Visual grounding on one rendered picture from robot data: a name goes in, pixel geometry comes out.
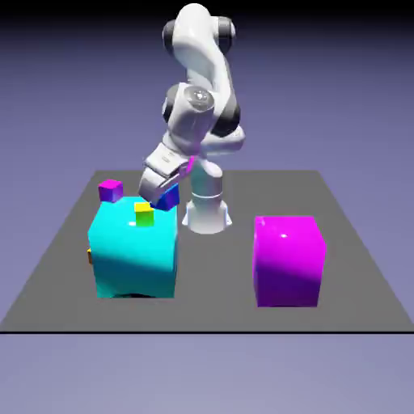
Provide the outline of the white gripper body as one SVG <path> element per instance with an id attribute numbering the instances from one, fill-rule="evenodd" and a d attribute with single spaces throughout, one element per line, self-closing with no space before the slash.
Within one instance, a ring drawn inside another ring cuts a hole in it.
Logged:
<path id="1" fill-rule="evenodd" d="M 187 163 L 168 177 L 160 175 L 150 167 L 145 167 L 139 184 L 138 195 L 150 203 L 158 203 L 166 191 L 178 184 L 187 175 Z"/>

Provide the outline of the small blue cube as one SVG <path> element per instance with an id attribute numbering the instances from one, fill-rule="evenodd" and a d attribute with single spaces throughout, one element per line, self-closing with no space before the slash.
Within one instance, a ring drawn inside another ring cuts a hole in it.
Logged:
<path id="1" fill-rule="evenodd" d="M 156 204 L 150 203 L 153 209 L 169 211 L 180 203 L 180 187 L 175 184 L 159 198 Z"/>

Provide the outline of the small yellow cube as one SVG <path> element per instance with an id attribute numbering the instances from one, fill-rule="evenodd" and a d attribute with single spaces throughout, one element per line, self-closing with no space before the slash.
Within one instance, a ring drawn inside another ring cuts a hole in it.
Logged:
<path id="1" fill-rule="evenodd" d="M 154 224 L 154 209 L 149 202 L 135 202 L 133 207 L 136 226 L 148 227 Z"/>

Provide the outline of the small purple cube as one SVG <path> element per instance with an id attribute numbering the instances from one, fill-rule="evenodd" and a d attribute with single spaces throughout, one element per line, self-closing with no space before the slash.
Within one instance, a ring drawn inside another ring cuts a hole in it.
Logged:
<path id="1" fill-rule="evenodd" d="M 98 184 L 99 200 L 115 203 L 124 196 L 123 183 L 119 180 L 108 179 Z"/>

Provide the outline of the large cyan box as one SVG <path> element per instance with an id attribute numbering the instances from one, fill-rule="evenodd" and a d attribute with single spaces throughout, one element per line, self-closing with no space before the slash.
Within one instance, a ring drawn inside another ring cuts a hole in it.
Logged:
<path id="1" fill-rule="evenodd" d="M 140 294 L 173 298 L 178 252 L 177 208 L 156 209 L 151 226 L 136 224 L 134 205 L 125 196 L 103 201 L 87 232 L 96 292 L 100 298 Z"/>

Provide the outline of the large magenta box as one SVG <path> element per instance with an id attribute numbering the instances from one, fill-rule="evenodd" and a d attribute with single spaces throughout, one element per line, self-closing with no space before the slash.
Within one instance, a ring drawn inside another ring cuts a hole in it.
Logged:
<path id="1" fill-rule="evenodd" d="M 326 253 L 314 217 L 255 217 L 252 280 L 256 305 L 318 306 Z"/>

